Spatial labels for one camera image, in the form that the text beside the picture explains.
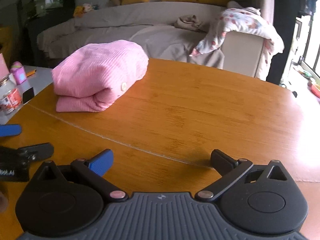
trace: pink card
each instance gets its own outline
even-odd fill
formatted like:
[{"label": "pink card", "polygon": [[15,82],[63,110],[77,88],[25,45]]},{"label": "pink card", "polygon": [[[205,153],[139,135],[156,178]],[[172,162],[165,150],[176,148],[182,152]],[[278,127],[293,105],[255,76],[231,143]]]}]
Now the pink card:
[{"label": "pink card", "polygon": [[7,75],[9,75],[9,70],[4,61],[2,53],[0,53],[0,79],[3,79]]}]

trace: white rivet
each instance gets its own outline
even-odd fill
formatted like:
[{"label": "white rivet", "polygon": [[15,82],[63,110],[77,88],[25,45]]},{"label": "white rivet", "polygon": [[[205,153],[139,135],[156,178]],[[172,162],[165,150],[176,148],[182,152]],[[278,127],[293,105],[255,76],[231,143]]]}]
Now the white rivet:
[{"label": "white rivet", "polygon": [[121,199],[125,197],[125,192],[122,190],[114,190],[110,192],[110,197],[115,198],[115,199]]},{"label": "white rivet", "polygon": [[212,198],[213,197],[213,193],[209,190],[201,190],[198,192],[198,196],[200,198]]},{"label": "white rivet", "polygon": [[126,91],[127,90],[127,83],[126,82],[123,82],[121,84],[121,91]]}]

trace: floral blanket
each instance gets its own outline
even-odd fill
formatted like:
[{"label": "floral blanket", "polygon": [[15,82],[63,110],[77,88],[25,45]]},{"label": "floral blanket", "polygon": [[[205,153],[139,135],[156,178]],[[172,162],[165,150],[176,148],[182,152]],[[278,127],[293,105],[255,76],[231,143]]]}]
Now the floral blanket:
[{"label": "floral blanket", "polygon": [[190,57],[206,54],[221,47],[227,32],[236,31],[264,38],[256,77],[266,80],[273,55],[282,53],[284,44],[272,24],[260,16],[259,10],[248,7],[226,9],[211,23],[206,37],[192,50]]}]

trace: gray ribbed plate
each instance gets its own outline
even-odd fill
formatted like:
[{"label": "gray ribbed plate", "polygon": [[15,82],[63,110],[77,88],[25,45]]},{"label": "gray ribbed plate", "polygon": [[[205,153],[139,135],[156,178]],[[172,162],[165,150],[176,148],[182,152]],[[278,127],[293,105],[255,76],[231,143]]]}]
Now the gray ribbed plate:
[{"label": "gray ribbed plate", "polygon": [[78,234],[46,238],[26,232],[18,238],[47,239],[306,240],[297,232],[267,238],[246,234],[225,222],[215,205],[198,202],[188,192],[134,193],[126,202],[110,204],[99,220]]}]

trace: blue handle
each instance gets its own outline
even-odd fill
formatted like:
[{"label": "blue handle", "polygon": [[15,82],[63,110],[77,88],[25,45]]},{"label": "blue handle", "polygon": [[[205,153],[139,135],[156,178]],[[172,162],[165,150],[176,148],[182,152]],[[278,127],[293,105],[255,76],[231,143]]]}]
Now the blue handle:
[{"label": "blue handle", "polygon": [[0,137],[19,135],[22,128],[19,124],[0,125]]},{"label": "blue handle", "polygon": [[113,165],[113,152],[106,149],[87,161],[88,168],[102,177]]}]

